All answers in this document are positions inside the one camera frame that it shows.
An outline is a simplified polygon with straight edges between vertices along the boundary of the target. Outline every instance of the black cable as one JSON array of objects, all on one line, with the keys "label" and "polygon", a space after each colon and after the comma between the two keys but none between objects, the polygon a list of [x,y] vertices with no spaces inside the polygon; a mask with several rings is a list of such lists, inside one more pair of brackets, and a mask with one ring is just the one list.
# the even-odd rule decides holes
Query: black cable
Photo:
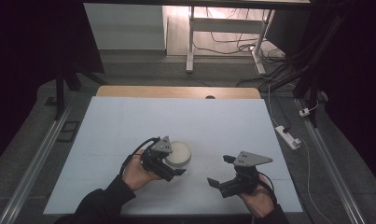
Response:
[{"label": "black cable", "polygon": [[195,81],[197,81],[198,83],[201,83],[202,85],[204,85],[204,86],[206,86],[206,87],[212,87],[211,85],[208,85],[208,84],[206,84],[205,82],[203,82],[203,81],[200,81],[200,80],[195,80]]},{"label": "black cable", "polygon": [[220,54],[234,54],[234,53],[239,53],[239,52],[240,52],[239,50],[232,51],[232,52],[220,52],[220,51],[216,51],[216,50],[213,50],[213,49],[203,49],[203,48],[199,48],[199,47],[197,47],[197,46],[194,44],[194,41],[193,41],[193,46],[194,46],[196,49],[208,50],[208,51],[212,51],[212,52],[220,53]]},{"label": "black cable", "polygon": [[307,60],[308,55],[312,52],[313,47],[315,44],[325,35],[327,32],[327,28],[330,26],[331,20],[329,20],[321,29],[321,31],[318,33],[318,35],[310,42],[303,50],[301,50],[299,53],[292,55],[288,58],[286,58],[286,61],[289,63],[301,63]]},{"label": "black cable", "polygon": [[279,74],[281,74],[286,68],[288,67],[287,63],[282,63],[280,66],[278,66],[274,71],[269,73],[266,78],[268,80],[264,81],[259,87],[258,91],[262,91],[262,87],[265,86],[268,83],[271,83],[276,77],[278,77]]},{"label": "black cable", "polygon": [[259,87],[258,87],[258,91],[262,91],[262,88],[268,84],[270,84],[272,81],[276,81],[276,77],[278,77],[287,67],[289,66],[288,63],[283,63],[281,64],[277,69],[279,69],[281,67],[281,70],[274,70],[271,74],[268,75],[269,79],[264,81]]},{"label": "black cable", "polygon": [[261,49],[260,50],[260,53],[261,53],[260,59],[262,59],[266,63],[283,63],[285,61],[285,58],[283,58],[283,57],[270,57],[269,56],[270,52],[274,51],[274,50],[277,50],[277,49],[270,50],[269,52],[267,52],[267,56],[265,56],[263,54],[263,50]]},{"label": "black cable", "polygon": [[254,81],[261,80],[261,79],[262,79],[261,77],[255,77],[255,78],[249,78],[249,79],[240,79],[240,81],[237,82],[235,87],[239,87],[242,83],[245,83],[245,82],[254,82]]},{"label": "black cable", "polygon": [[149,143],[149,142],[155,142],[155,141],[158,141],[159,140],[159,138],[149,138],[149,139],[147,139],[144,143],[142,143],[138,148],[136,148],[135,149],[135,151],[132,153],[132,154],[130,154],[127,158],[126,158],[126,160],[121,164],[121,167],[120,167],[120,171],[118,172],[120,175],[123,175],[123,173],[124,173],[124,169],[126,168],[126,166],[129,164],[129,162],[132,160],[132,156],[133,155],[136,155],[136,153],[137,153],[137,151],[139,150],[139,149],[141,149],[141,147],[143,147],[144,145],[146,145],[147,143]]},{"label": "black cable", "polygon": [[[234,10],[232,10],[232,15],[228,16],[228,18],[232,17],[235,12],[236,12],[237,8],[235,8]],[[209,15],[211,15],[211,17],[213,17],[211,11],[209,10],[209,8],[207,7],[206,8],[206,12],[207,12],[207,18],[209,18]],[[216,40],[214,38],[214,34],[213,32],[210,32],[211,33],[211,37],[213,38],[214,42],[218,42],[218,43],[235,43],[235,42],[240,42],[240,41],[252,41],[252,40],[258,40],[257,38],[252,38],[252,39],[241,39],[241,36],[240,36],[240,39],[239,40]]]},{"label": "black cable", "polygon": [[274,191],[274,185],[272,184],[272,181],[269,179],[268,176],[266,176],[266,178],[270,181],[270,184],[272,185],[272,191]]},{"label": "black cable", "polygon": [[[278,71],[278,69],[280,69],[282,66],[285,66],[285,63],[281,64],[280,66],[278,66],[277,68],[274,69],[274,71],[272,71],[271,73],[269,73],[266,77],[270,77],[272,76],[274,73],[276,73]],[[240,84],[244,83],[244,82],[253,82],[253,81],[258,81],[258,80],[261,80],[263,79],[263,77],[254,77],[254,78],[249,78],[249,79],[240,79],[239,82],[236,83],[235,87],[239,87]]]}]

